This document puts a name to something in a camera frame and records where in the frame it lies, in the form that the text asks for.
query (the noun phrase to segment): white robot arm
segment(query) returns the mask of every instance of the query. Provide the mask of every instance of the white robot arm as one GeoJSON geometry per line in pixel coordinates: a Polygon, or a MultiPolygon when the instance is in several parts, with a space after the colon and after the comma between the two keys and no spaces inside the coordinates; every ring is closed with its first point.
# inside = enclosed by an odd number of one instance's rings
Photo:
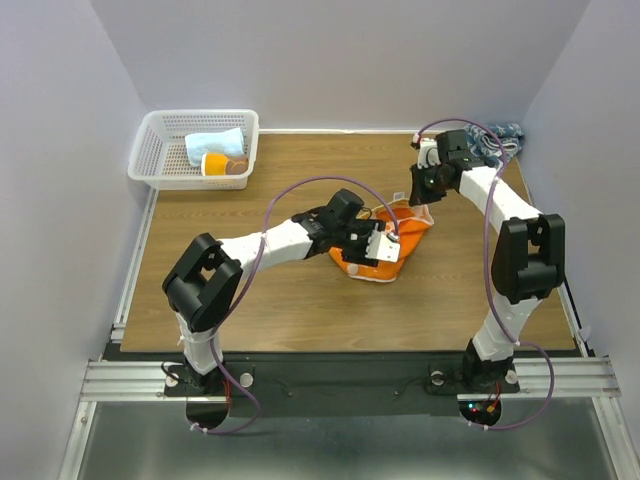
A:
{"type": "MultiPolygon", "coordinates": [[[[264,234],[265,248],[258,264],[264,270],[291,260],[304,260],[340,247],[350,263],[395,262],[400,244],[386,233],[386,222],[360,219],[364,202],[342,189],[326,206],[294,215],[264,234]]],[[[196,237],[163,282],[163,290],[176,313],[184,340],[184,353],[192,377],[205,377],[216,368],[210,342],[222,359],[217,334],[242,280],[247,280],[258,255],[261,233],[216,241],[196,237]],[[215,272],[206,279],[202,270],[215,272]]]]}
{"type": "MultiPolygon", "coordinates": [[[[491,268],[496,311],[515,339],[543,298],[564,281],[564,221],[544,215],[525,202],[496,169],[468,150],[465,132],[447,131],[420,141],[418,161],[411,167],[414,205],[432,203],[455,189],[485,214],[489,191],[497,182],[489,222],[499,233],[491,268]],[[531,252],[530,244],[538,247],[531,252]]],[[[474,381],[502,376],[512,363],[514,343],[491,310],[469,343],[463,369],[474,381]]]]}

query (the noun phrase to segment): wooden surface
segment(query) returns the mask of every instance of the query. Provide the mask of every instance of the wooden surface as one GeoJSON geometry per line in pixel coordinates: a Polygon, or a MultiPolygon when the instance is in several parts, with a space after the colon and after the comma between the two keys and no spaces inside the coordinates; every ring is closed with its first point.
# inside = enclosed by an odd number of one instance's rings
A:
{"type": "MultiPolygon", "coordinates": [[[[258,231],[268,202],[297,180],[348,175],[391,199],[410,191],[416,161],[408,135],[263,135],[242,191],[160,192],[122,342],[123,351],[178,351],[179,329],[160,288],[191,240],[258,231]]],[[[505,180],[526,195],[513,162],[505,180]]],[[[325,204],[342,182],[304,185],[277,205],[271,225],[325,204]]],[[[368,206],[372,196],[353,187],[368,206]]],[[[482,220],[455,192],[430,206],[435,225],[398,279],[375,284],[347,277],[328,255],[263,271],[222,327],[231,351],[462,350],[487,314],[482,281],[482,220]]],[[[574,347],[557,293],[529,320],[522,339],[574,347]]]]}

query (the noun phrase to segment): orange bag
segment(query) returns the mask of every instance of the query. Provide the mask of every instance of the orange bag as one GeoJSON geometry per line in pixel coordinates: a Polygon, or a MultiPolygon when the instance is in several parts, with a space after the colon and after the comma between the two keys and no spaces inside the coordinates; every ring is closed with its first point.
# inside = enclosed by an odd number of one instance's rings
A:
{"type": "MultiPolygon", "coordinates": [[[[429,214],[429,208],[426,205],[418,205],[410,207],[407,199],[397,200],[390,203],[391,209],[398,218],[399,237],[400,237],[400,256],[398,261],[378,262],[377,267],[369,267],[367,265],[357,265],[342,260],[342,251],[339,248],[329,250],[329,255],[335,260],[338,266],[351,278],[360,280],[369,280],[372,282],[393,282],[398,276],[398,272],[404,265],[406,258],[420,242],[420,239],[433,225],[433,218],[429,214]]],[[[371,218],[384,220],[387,222],[387,232],[393,231],[393,222],[389,212],[380,205],[372,210],[371,218]]]]}

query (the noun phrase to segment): crumpled fabric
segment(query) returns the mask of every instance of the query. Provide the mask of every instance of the crumpled fabric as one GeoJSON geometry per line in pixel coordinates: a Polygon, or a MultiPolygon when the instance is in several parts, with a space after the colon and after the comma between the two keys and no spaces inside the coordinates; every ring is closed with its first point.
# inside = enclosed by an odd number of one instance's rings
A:
{"type": "MultiPolygon", "coordinates": [[[[502,123],[488,125],[488,127],[502,141],[509,160],[522,150],[524,133],[520,125],[502,123]]],[[[499,166],[501,162],[498,144],[480,127],[467,125],[464,129],[467,132],[467,144],[471,153],[477,157],[486,157],[487,163],[491,167],[499,166]]]]}
{"type": "Polygon", "coordinates": [[[244,155],[244,136],[241,128],[224,132],[192,133],[184,137],[187,158],[194,167],[200,167],[206,153],[221,153],[228,158],[244,155]]]}

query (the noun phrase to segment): white plastic basket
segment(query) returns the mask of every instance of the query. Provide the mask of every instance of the white plastic basket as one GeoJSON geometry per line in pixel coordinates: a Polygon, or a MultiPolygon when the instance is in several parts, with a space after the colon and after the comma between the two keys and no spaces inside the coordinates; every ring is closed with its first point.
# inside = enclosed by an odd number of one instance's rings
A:
{"type": "Polygon", "coordinates": [[[258,114],[253,110],[158,110],[138,129],[129,157],[129,177],[158,190],[238,190],[247,186],[258,150],[258,114]],[[241,175],[203,176],[187,159],[184,137],[240,127],[249,168],[241,175]]]}

